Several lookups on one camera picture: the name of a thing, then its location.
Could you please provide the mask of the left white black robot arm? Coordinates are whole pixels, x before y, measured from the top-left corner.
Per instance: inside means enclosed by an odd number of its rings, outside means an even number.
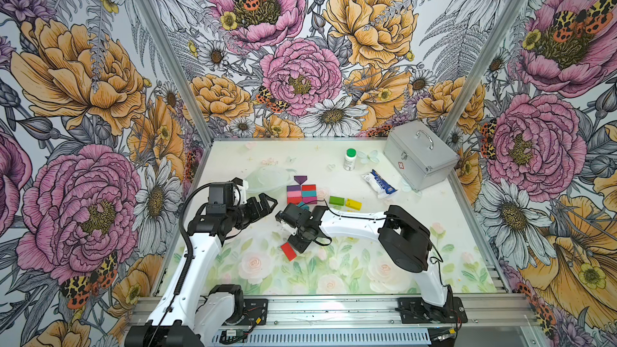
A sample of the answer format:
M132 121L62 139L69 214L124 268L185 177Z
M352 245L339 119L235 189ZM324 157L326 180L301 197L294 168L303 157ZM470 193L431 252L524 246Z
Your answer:
M224 284L202 297L202 284L230 232L243 231L275 210L275 198L247 197L240 178L197 187L186 199L178 229L185 244L167 290L146 323L130 328L126 346L210 346L219 329L244 315L239 285Z

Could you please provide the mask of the red block cluster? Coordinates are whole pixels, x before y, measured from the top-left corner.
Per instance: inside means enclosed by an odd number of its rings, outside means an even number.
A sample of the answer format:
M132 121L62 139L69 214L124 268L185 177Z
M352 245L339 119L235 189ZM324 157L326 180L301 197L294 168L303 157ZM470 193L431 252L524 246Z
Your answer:
M293 261L295 260L295 258L297 258L297 254L289 242L283 244L281 246L281 250L282 252L284 252L284 255L288 259L288 261Z

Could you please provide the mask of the small green circuit board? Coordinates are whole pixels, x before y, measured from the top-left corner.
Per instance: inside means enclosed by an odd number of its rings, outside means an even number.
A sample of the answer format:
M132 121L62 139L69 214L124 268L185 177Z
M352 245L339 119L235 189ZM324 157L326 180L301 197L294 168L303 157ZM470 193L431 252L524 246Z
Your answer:
M228 329L221 332L219 342L224 345L230 345L242 341L244 332L237 329Z

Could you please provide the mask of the blue white plastic packet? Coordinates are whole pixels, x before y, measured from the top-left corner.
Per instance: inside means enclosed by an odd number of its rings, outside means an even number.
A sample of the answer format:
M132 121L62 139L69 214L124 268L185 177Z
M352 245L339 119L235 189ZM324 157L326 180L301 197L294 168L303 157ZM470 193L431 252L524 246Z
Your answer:
M397 192L397 189L395 189L390 183L388 183L375 170L371 170L371 172L363 174L362 179L377 194L377 197L379 199L386 199Z

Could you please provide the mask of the silver metal case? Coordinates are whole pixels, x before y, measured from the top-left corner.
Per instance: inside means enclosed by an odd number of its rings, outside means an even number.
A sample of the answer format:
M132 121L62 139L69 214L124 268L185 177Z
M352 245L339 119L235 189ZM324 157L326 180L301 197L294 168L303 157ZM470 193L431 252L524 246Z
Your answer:
M459 155L418 120L393 128L383 152L415 191L445 180L459 161Z

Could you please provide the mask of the yellow block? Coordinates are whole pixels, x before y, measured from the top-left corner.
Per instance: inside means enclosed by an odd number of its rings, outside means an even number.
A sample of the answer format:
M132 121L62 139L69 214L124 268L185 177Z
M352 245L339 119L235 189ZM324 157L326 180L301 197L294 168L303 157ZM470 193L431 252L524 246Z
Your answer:
M361 210L362 209L362 204L361 202L355 201L353 199L347 199L345 201L345 206L353 209L353 210Z

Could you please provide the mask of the white bottle green cap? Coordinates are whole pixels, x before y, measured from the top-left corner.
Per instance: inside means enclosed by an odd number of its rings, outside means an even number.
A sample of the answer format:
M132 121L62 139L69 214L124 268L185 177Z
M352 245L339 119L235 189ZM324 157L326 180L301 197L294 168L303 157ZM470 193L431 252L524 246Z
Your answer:
M344 170L352 171L355 168L357 160L357 151L356 149L349 148L345 151L345 158L343 163Z

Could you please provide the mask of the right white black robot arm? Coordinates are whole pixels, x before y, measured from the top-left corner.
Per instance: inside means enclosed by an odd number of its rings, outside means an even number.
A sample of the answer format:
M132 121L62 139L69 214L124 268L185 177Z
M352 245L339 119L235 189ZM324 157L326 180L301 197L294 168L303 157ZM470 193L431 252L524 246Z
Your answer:
M462 324L452 287L442 279L443 257L431 233L403 207L391 205L377 213L353 213L327 205L306 210L294 204L276 213L276 221L292 229L288 243L299 253L309 245L328 247L335 237L378 242L393 264L415 276L421 299L411 308L400 307L417 321Z

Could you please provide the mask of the left aluminium frame post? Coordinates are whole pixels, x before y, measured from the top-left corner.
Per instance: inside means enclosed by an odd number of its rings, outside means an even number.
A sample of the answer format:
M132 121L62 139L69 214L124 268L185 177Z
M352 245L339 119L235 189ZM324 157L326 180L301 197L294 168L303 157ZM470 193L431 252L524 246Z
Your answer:
M191 91L189 80L186 78L183 67L174 52L173 45L168 38L164 24L157 14L157 10L152 0L133 1L138 6L143 23L152 35L154 43L157 46L157 50L161 54L165 65L170 71L171 79L178 88L178 91L185 102L187 110L191 115L202 142L207 149L210 149L214 141L212 132L207 126L207 122L202 115L202 111Z

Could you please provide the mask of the magenta rectangular block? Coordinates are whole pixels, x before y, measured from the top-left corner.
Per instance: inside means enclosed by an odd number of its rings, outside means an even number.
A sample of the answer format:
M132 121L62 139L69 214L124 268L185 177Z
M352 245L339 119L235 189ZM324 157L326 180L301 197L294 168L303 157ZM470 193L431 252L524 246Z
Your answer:
M308 205L310 205L310 204L317 204L317 198L314 197L314 196L303 197L302 198L302 202L304 204L308 204Z

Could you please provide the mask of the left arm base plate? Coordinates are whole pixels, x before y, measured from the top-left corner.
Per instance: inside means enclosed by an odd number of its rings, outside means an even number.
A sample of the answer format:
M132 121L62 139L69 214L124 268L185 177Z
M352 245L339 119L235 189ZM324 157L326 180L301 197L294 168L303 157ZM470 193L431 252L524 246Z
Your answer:
M238 321L226 322L229 326L264 326L267 323L268 299L245 299L244 309Z

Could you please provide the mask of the purple triangular block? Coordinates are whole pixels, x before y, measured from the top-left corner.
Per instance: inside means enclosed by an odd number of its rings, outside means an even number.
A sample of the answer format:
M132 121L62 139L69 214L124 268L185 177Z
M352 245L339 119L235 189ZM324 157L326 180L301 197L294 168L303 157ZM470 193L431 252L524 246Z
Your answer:
M296 175L294 180L298 185L303 185L308 180L308 177L305 175Z

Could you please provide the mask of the aluminium front rail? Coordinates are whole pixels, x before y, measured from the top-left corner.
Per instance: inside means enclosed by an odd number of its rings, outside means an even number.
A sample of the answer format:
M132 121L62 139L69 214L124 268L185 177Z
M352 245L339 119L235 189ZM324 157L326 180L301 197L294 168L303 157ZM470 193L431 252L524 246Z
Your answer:
M456 293L471 328L538 326L522 294ZM268 297L266 329L403 328L397 295L272 296Z

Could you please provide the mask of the right aluminium frame post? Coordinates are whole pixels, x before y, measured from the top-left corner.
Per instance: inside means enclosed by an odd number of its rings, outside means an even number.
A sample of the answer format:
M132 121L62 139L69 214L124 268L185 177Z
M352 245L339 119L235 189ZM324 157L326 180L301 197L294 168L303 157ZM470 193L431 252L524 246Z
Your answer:
M462 113L474 95L477 86L480 84L485 70L488 68L491 59L493 59L493 56L496 54L499 48L499 43L505 39L507 32L514 24L520 10L527 6L527 2L528 0L507 1L503 13L498 19L496 19L495 26L489 34L487 42L480 50L480 54L477 57L477 61L473 65L471 72L467 75L466 81L463 88L461 88L458 98L456 98L452 109L448 112L443 125L440 127L439 137L443 141L445 141L448 134L453 130L459 119L462 117Z

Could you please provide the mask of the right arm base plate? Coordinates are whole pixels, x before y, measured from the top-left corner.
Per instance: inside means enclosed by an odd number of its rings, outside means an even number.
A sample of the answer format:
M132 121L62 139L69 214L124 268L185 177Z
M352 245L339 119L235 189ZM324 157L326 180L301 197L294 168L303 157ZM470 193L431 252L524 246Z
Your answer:
M395 310L403 324L464 324L469 321L462 300L448 298L444 307L429 305L421 297L398 298Z

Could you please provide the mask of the green rectangular block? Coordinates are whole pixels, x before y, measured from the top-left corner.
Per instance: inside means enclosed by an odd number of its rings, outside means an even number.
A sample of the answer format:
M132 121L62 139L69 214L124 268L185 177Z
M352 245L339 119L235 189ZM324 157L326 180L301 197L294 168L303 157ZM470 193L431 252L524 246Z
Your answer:
M329 204L342 207L345 205L345 199L341 197L330 196Z

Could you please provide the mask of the aluminium frame post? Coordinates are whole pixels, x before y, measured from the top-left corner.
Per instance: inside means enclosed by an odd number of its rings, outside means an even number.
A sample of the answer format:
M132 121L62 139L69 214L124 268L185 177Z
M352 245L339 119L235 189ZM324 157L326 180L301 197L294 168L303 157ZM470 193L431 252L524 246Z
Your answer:
M207 126L207 122L202 115L202 111L191 91L189 80L186 78L183 67L174 52L173 45L168 38L164 24L157 14L157 10L152 0L133 1L138 6L143 23L152 35L154 43L157 46L157 50L161 54L165 65L170 71L171 79L178 88L178 91L185 102L187 110L191 115L202 142L207 149L210 149L214 141L212 132Z
M477 86L480 84L485 70L488 68L491 59L493 59L493 56L496 54L499 48L499 43L505 39L507 32L514 24L520 10L527 6L527 2L528 0L507 1L503 13L498 19L496 19L495 26L489 34L487 42L480 50L480 54L477 57L477 61L473 65L471 72L467 75L466 81L463 88L461 88L458 98L456 98L452 109L448 112L443 125L440 127L439 137L443 141L445 141L448 134L453 130L459 119L462 117L462 113L474 95Z

